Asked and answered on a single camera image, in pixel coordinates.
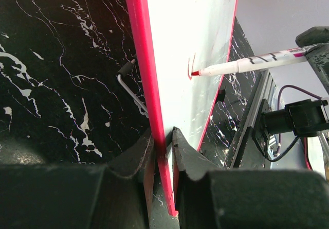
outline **whiteboard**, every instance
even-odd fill
[[[178,127],[199,149],[222,77],[191,77],[191,73],[228,60],[236,0],[127,0],[127,4],[151,130],[155,142],[164,145],[157,146],[158,164],[173,215],[172,156],[162,156],[168,145],[163,139]]]

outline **wire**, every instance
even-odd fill
[[[280,159],[282,159],[292,148],[293,146],[296,144],[296,142],[299,140],[299,137],[295,137],[295,139],[290,143],[290,145],[283,151],[282,154],[280,154],[278,157],[274,158],[273,160],[271,160],[269,157],[268,157],[268,149],[267,149],[267,146],[265,146],[264,150],[265,150],[265,158],[270,161],[270,162],[276,162],[276,161],[279,161]]]
[[[304,138],[304,150],[305,150],[305,162],[308,170],[312,170],[312,166],[310,165],[309,158],[308,158],[308,144],[307,138]]]
[[[320,97],[320,96],[318,96],[318,95],[316,95],[316,94],[313,94],[313,93],[311,93],[311,92],[309,92],[309,91],[307,91],[307,90],[305,90],[305,89],[302,89],[301,87],[298,87],[298,86],[295,86],[295,85],[285,85],[285,86],[283,86],[283,87],[279,90],[277,110],[279,110],[279,108],[280,108],[281,94],[282,94],[283,90],[285,90],[287,87],[289,87],[289,88],[291,88],[291,89],[296,89],[296,90],[298,90],[298,91],[301,91],[301,92],[303,92],[303,93],[305,93],[305,94],[307,94],[307,95],[310,95],[310,96],[312,96],[312,97],[314,97],[314,98],[316,98],[316,99],[322,99],[322,97]],[[280,148],[281,148],[281,138],[282,138],[282,137],[281,137],[281,134],[279,134],[279,141],[278,141],[278,149],[277,149],[277,153],[279,153]]]

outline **robotic hand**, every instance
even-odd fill
[[[305,57],[329,93],[329,27],[312,27],[296,37],[299,47],[318,44]]]

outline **red cable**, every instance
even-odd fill
[[[310,165],[309,159],[308,159],[308,145],[307,145],[307,138],[304,138],[304,150],[305,150],[305,162],[308,170],[312,170],[312,166]]]

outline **red handwriting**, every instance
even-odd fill
[[[193,71],[193,66],[194,66],[194,60],[195,60],[195,53],[194,53],[191,71],[190,71],[190,58],[189,58],[189,65],[187,67],[187,76],[189,77],[190,80],[192,80],[192,71]]]

